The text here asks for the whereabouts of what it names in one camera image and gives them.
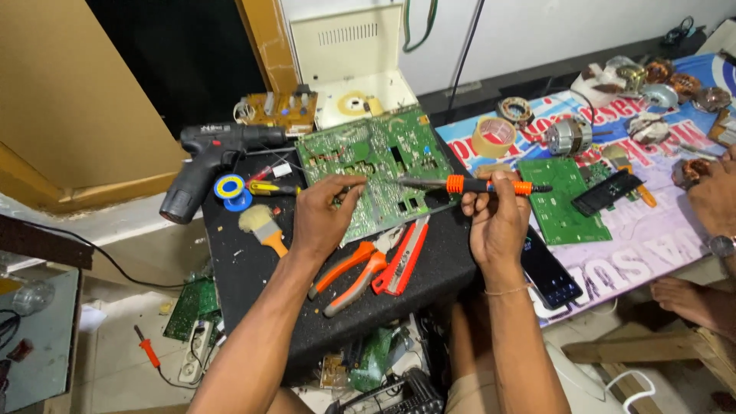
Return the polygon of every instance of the blue solder spool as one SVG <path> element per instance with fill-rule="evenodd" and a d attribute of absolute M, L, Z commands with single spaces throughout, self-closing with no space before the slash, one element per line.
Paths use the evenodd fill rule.
<path fill-rule="evenodd" d="M 223 175 L 215 182 L 215 195 L 222 199 L 229 211 L 243 211 L 250 207 L 253 196 L 245 190 L 245 180 L 237 174 Z"/>

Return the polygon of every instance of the orange pliers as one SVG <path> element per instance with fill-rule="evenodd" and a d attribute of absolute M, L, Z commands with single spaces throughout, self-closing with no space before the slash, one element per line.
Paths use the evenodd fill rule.
<path fill-rule="evenodd" d="M 338 296 L 337 299 L 332 301 L 330 306 L 326 307 L 324 314 L 326 317 L 333 317 L 338 312 L 345 309 L 352 302 L 358 300 L 363 295 L 366 288 L 373 279 L 373 276 L 377 275 L 378 272 L 386 269 L 388 262 L 386 262 L 386 253 L 389 252 L 395 245 L 401 240 L 401 235 L 404 232 L 406 225 L 398 225 L 386 233 L 381 234 L 375 242 L 361 242 L 358 249 L 355 250 L 352 256 L 346 258 L 342 262 L 339 262 L 327 272 L 323 273 L 316 281 L 312 288 L 309 289 L 308 297 L 313 300 L 318 293 L 322 293 L 327 289 L 330 283 L 334 282 L 338 276 L 345 273 L 351 267 L 368 261 L 366 268 L 363 270 L 358 280 L 345 291 L 342 295 Z"/>

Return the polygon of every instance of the wristwatch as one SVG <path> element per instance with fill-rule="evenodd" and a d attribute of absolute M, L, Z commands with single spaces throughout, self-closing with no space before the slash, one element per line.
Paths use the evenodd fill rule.
<path fill-rule="evenodd" d="M 716 236 L 708 240 L 708 248 L 718 257 L 728 257 L 736 253 L 736 237 Z"/>

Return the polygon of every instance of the phone screen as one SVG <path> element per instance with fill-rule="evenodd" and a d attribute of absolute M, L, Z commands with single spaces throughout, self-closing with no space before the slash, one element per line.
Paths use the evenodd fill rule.
<path fill-rule="evenodd" d="M 531 226 L 521 251 L 521 267 L 549 309 L 559 308 L 583 294 Z"/>

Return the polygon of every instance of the cordless drill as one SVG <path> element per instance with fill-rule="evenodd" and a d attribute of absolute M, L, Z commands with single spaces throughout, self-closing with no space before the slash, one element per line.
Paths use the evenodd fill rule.
<path fill-rule="evenodd" d="M 177 224 L 188 224 L 210 192 L 217 174 L 233 168 L 248 150 L 276 147 L 288 141 L 283 127 L 237 122 L 185 127 L 182 148 L 191 154 L 171 183 L 159 214 Z"/>

